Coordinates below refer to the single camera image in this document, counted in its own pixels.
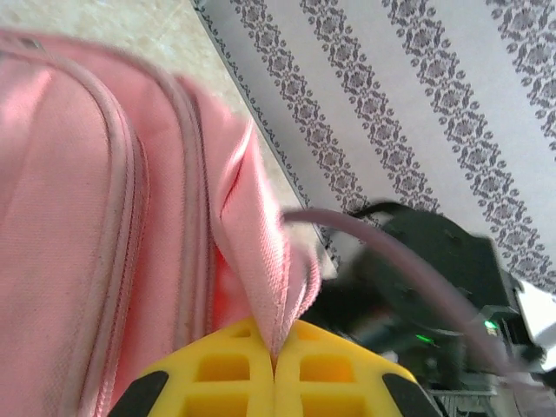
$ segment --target floral pattern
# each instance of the floral pattern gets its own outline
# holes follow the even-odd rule
[[[552,0],[486,0],[508,41],[515,72],[527,87],[542,131],[556,151],[556,10]]]
[[[336,70],[348,102],[362,120],[362,127],[374,150],[381,157],[382,168],[394,183],[400,202],[409,207],[437,212],[440,204],[427,185],[427,178],[416,161],[415,153],[394,119],[394,110],[374,79],[373,67],[361,53],[359,40],[351,35],[343,10],[337,0],[302,0],[300,5],[322,42],[330,66]]]
[[[317,42],[322,53],[326,54],[328,65],[344,91],[345,104],[361,120],[371,151],[374,150],[381,157],[381,166],[398,200],[413,207],[441,213],[442,201],[427,181],[427,175],[433,173],[423,172],[416,161],[411,143],[389,106],[372,63],[367,61],[362,52],[361,40],[354,35],[338,0],[297,1],[308,26],[314,32],[314,39],[309,42]],[[461,169],[462,177],[467,180],[476,198],[473,205],[479,208],[485,224],[490,228],[505,266],[518,277],[556,291],[553,263],[539,231],[534,227],[532,217],[527,213],[526,203],[515,185],[495,134],[488,128],[487,117],[480,109],[473,85],[466,79],[457,51],[453,50],[446,36],[443,23],[435,17],[435,8],[427,0],[381,0],[381,3],[392,31],[400,39],[400,47],[409,57],[410,68],[413,68],[417,81],[422,85],[423,98],[428,100],[430,109],[438,116],[438,123],[444,129],[443,140],[451,144],[453,161]],[[543,1],[486,0],[486,3],[504,9],[518,3],[539,6]],[[254,48],[266,65],[268,75],[299,128],[300,137],[313,150],[314,162],[321,172],[319,175],[328,179],[328,187],[343,209],[349,210],[362,204],[367,198],[362,194],[362,178],[357,178],[349,165],[349,154],[334,136],[333,127],[322,113],[308,79],[301,74],[288,42],[268,12],[265,1],[229,0],[228,4],[232,5],[242,27],[248,32],[252,41],[250,47]],[[211,28],[209,16],[201,14]],[[530,24],[527,20],[529,17],[516,19],[514,14],[512,16],[512,22],[521,22],[520,27],[525,28]],[[239,74],[232,56],[226,52],[222,37],[216,28],[210,30],[228,66],[235,73],[236,81],[250,101],[255,116],[265,126],[265,116],[250,98],[248,83]],[[545,65],[546,51],[527,50],[526,56],[542,67]],[[551,83],[540,82],[535,97],[552,96],[551,86]],[[552,120],[550,111],[542,117],[545,117],[545,122]],[[287,156],[281,153],[281,144],[272,132],[267,130],[266,134],[303,202],[310,206],[310,190],[307,191],[299,181],[295,181],[295,173],[288,169]]]
[[[553,263],[513,185],[494,134],[487,129],[486,117],[474,100],[471,84],[465,81],[442,22],[434,17],[435,8],[428,0],[382,0],[382,5],[426,87],[425,94],[445,127],[446,139],[483,208],[506,266],[512,274],[554,291]]]

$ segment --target zipper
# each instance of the zipper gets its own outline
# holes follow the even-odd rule
[[[69,398],[65,399],[65,403],[68,407],[82,411],[85,410],[86,414],[94,411],[93,415],[104,416],[109,411],[110,394],[113,390],[116,378],[117,362],[122,345],[123,330],[125,329],[125,319],[135,271],[136,256],[138,254],[143,219],[147,208],[147,198],[145,193],[142,192],[143,187],[148,182],[148,173],[145,166],[146,159],[142,152],[140,142],[137,140],[135,134],[131,132],[130,124],[126,120],[122,107],[108,88],[94,75],[90,74],[85,68],[80,67],[77,63],[62,56],[50,54],[48,51],[44,50],[39,42],[27,37],[7,39],[2,37],[0,40],[8,40],[8,47],[10,44],[14,47],[13,50],[10,48],[9,51],[15,56],[23,56],[25,59],[60,70],[81,84],[87,93],[93,97],[100,112],[103,114],[107,124],[107,136],[113,141],[122,141],[123,143],[124,149],[122,152],[125,154],[126,160],[123,184],[124,197],[121,210],[122,218],[116,219],[116,221],[113,222],[115,224],[120,224],[117,233],[116,253],[113,258],[113,266],[116,264],[118,254],[120,254],[122,250],[125,250],[125,254],[123,255],[123,268],[122,274],[120,275],[122,278],[119,282],[114,281],[114,279],[117,279],[118,275],[116,275],[114,271],[110,271],[111,280],[107,283],[107,294],[109,298],[110,295],[115,296],[115,307],[114,310],[112,310],[113,313],[108,317],[106,314],[110,314],[110,311],[106,310],[107,303],[105,300],[105,305],[101,312],[101,321],[96,329],[96,337],[91,350],[90,359],[93,361],[95,354],[101,352],[97,343],[99,342],[99,336],[104,334],[103,323],[106,324],[106,321],[108,321],[111,325],[108,341],[105,345],[105,356],[103,358],[100,380],[97,385],[99,389],[94,405],[83,403],[83,395],[91,389],[95,389],[94,384],[96,384],[95,381],[90,380],[91,372],[95,372],[96,369],[95,366],[91,366],[89,363],[83,375],[83,384],[78,398],[73,400],[73,393],[63,395],[63,397],[69,396]],[[112,215],[114,215],[113,212],[107,211],[104,220],[107,221]]]
[[[25,32],[19,32],[20,37],[29,38],[30,35]],[[89,48],[93,50],[101,50],[103,53],[112,54],[113,56],[122,59],[129,63],[130,66],[139,68],[144,74],[156,79],[156,82],[161,89],[162,93],[167,97],[171,106],[173,107],[178,120],[180,131],[182,132],[182,143],[184,147],[185,160],[185,177],[186,177],[186,188],[189,188],[189,194],[186,190],[186,198],[191,198],[192,195],[201,194],[201,203],[195,207],[197,213],[196,221],[188,222],[187,226],[189,228],[197,228],[194,234],[187,234],[184,239],[189,241],[195,239],[195,245],[193,247],[197,249],[195,256],[191,257],[190,254],[183,254],[184,259],[189,258],[193,265],[189,266],[187,262],[184,262],[181,276],[181,288],[180,288],[180,312],[177,317],[176,328],[175,328],[175,348],[181,348],[185,344],[190,343],[196,339],[203,337],[205,334],[211,331],[212,321],[213,321],[213,309],[214,309],[214,287],[215,287],[215,259],[214,250],[212,250],[214,243],[210,239],[210,218],[209,218],[209,186],[207,182],[204,149],[202,143],[202,126],[198,115],[198,109],[196,108],[196,103],[189,97],[189,93],[185,88],[178,82],[172,75],[168,72],[159,69],[152,63],[148,61],[132,56],[118,48],[89,43],[87,41],[82,41],[73,38],[59,37],[59,36],[49,36],[40,35],[38,36],[43,40],[43,43],[48,43],[51,41],[60,42],[64,41],[66,43],[71,43],[74,45],[80,45],[84,48]],[[39,45],[35,41],[27,42],[29,46]],[[56,62],[66,61],[62,58],[55,59]],[[76,73],[79,75],[78,78],[87,78],[89,84],[94,84],[99,94],[102,96],[108,95],[111,99],[112,106],[116,106],[118,115],[122,117],[123,111],[117,104],[116,99],[112,96],[111,92],[108,90],[104,84],[96,79],[92,74],[90,74],[86,69],[80,69],[77,64],[69,62],[69,64],[63,66],[66,72],[69,72],[72,76]],[[136,158],[136,166],[140,162],[141,158]],[[146,167],[142,167],[144,171],[144,176],[146,176]],[[134,184],[134,197],[136,198],[136,192],[138,190],[138,184]],[[125,268],[131,269],[133,265],[133,260],[131,256],[134,254],[134,249],[137,248],[141,227],[134,227],[135,225],[141,225],[142,219],[138,217],[143,216],[145,208],[138,210],[132,210],[132,216],[129,219],[129,240],[127,247],[127,254],[125,260]],[[206,268],[203,265],[199,265],[199,262],[207,261]],[[193,291],[188,291],[188,285],[191,282]],[[121,316],[121,325],[114,324],[110,330],[109,336],[109,348],[108,353],[105,357],[103,372],[102,372],[102,382],[100,384],[100,389],[96,397],[96,403],[94,405],[95,415],[103,416],[108,412],[108,407],[110,403],[111,392],[113,390],[115,377],[116,377],[116,365],[118,361],[118,356],[121,350],[122,334],[125,329],[125,313],[127,311],[127,306],[129,302],[129,291],[130,291],[131,280],[124,280],[121,283],[119,293],[117,295],[116,302],[116,318]]]
[[[120,358],[129,300],[131,298],[136,257],[139,254],[144,217],[148,207],[147,196],[142,191],[144,189],[149,189],[146,157],[144,155],[141,142],[137,139],[135,133],[132,132],[131,124],[127,120],[127,117],[123,114],[120,106],[116,104],[116,99],[112,97],[112,100],[118,110],[118,115],[122,120],[123,133],[125,137],[129,139],[126,142],[132,144],[132,150],[130,152],[132,159],[131,161],[128,161],[128,173],[131,171],[130,176],[132,177],[131,181],[133,182],[133,187],[130,192],[130,198],[128,199],[127,195],[125,197],[125,202],[130,205],[129,233],[126,241],[126,254],[122,280],[117,295],[116,310],[114,312],[114,320],[109,336],[109,345],[106,351],[101,384],[96,398],[95,412],[93,414],[95,416],[106,415],[110,407],[111,394],[114,390],[114,384],[116,381],[116,371]]]

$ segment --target pink backpack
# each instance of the pink backpack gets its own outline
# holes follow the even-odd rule
[[[120,50],[0,30],[3,415],[106,415],[248,315],[276,353],[317,283],[252,120]]]

